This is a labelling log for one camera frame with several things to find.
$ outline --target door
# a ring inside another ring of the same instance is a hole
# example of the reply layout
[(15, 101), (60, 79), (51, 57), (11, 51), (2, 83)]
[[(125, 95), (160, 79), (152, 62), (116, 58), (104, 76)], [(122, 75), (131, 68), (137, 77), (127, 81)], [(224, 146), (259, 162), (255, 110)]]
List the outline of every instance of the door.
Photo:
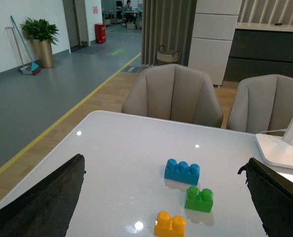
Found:
[(75, 0), (63, 0), (64, 14), (68, 28), (70, 48), (80, 45), (75, 10)]

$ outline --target white cable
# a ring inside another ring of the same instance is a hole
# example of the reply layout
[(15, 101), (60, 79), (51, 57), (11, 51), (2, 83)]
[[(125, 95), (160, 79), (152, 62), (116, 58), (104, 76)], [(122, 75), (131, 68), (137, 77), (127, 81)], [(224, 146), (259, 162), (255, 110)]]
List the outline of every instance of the white cable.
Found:
[(263, 131), (263, 132), (260, 132), (261, 134), (264, 134), (264, 133), (267, 133), (267, 132), (286, 132), (287, 129), (280, 129), (280, 130), (271, 130), (271, 131)]

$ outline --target broom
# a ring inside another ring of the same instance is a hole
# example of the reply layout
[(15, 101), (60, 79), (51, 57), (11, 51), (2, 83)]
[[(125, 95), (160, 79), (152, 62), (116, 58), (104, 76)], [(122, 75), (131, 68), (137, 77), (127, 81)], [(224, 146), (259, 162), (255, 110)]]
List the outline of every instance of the broom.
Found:
[(15, 25), (15, 28), (16, 28), (16, 30), (17, 30), (19, 36), (20, 36), (20, 39), (22, 40), (22, 42), (23, 42), (23, 44), (24, 44), (24, 46), (25, 46), (25, 49), (26, 49), (26, 51), (27, 51), (27, 53), (28, 53), (28, 55), (29, 55), (29, 57), (30, 57), (30, 60), (32, 61), (31, 71), (33, 72), (32, 75), (34, 76), (34, 75), (40, 73), (41, 68), (40, 68), (40, 66), (39, 66), (37, 63), (35, 63), (35, 62), (33, 61), (33, 58), (32, 58), (31, 54), (30, 54), (29, 51), (28, 51), (28, 48), (27, 48), (27, 46), (26, 46), (26, 44), (25, 44), (25, 41), (24, 41), (22, 35), (20, 34), (20, 31), (19, 31), (19, 29), (18, 29), (18, 27), (17, 27), (17, 25), (16, 25), (16, 22), (15, 22), (14, 18), (13, 18), (12, 16), (10, 16), (10, 18), (12, 19), (12, 22), (13, 22), (14, 25)]

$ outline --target chair backrest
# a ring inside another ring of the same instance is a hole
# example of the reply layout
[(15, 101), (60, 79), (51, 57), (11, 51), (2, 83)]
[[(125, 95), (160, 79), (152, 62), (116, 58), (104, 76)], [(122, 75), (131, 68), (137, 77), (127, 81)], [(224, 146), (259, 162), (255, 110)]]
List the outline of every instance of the chair backrest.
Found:
[[(227, 128), (260, 133), (287, 128), (292, 118), (293, 78), (265, 75), (239, 83)], [(271, 134), (283, 136), (283, 132)]]
[(209, 76), (178, 64), (142, 71), (122, 112), (214, 127), (221, 127), (223, 120)]

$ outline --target yellow floor line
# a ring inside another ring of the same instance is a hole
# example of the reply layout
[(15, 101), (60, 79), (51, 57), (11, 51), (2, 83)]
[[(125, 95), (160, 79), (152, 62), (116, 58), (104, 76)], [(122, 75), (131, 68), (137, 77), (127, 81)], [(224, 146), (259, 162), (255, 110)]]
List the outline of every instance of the yellow floor line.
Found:
[(141, 35), (139, 33), (132, 34), (132, 33), (119, 33), (119, 32), (111, 32), (111, 34), (123, 34), (123, 35)]
[(120, 29), (120, 28), (122, 28), (122, 26), (114, 28), (114, 29), (107, 30), (106, 32), (114, 31), (114, 30), (117, 30), (117, 29)]
[(130, 63), (132, 63), (136, 58), (141, 55), (139, 53), (133, 59), (131, 59), (128, 63), (126, 63), (122, 68), (120, 68), (117, 72), (115, 72), (111, 77), (109, 77), (106, 81), (100, 84), (95, 90), (93, 90), (88, 96), (86, 96), (83, 100), (81, 100), (77, 105), (75, 105), (72, 109), (70, 109), (65, 115), (59, 118), (54, 124), (48, 127), (41, 135), (35, 138), (30, 144), (28, 144), (25, 148), (23, 148), (19, 153), (17, 153), (12, 159), (6, 162), (0, 168), (0, 174), (2, 174), (7, 168), (9, 168), (16, 160), (18, 160), (23, 154), (25, 154), (31, 147), (33, 147), (38, 141), (40, 141), (45, 135), (47, 135), (55, 126), (61, 123), (66, 117), (68, 117), (74, 110), (80, 107), (85, 101), (87, 101), (91, 96), (93, 96), (100, 88), (102, 88), (108, 81), (114, 78), (118, 73), (120, 73), (125, 67), (127, 67)]

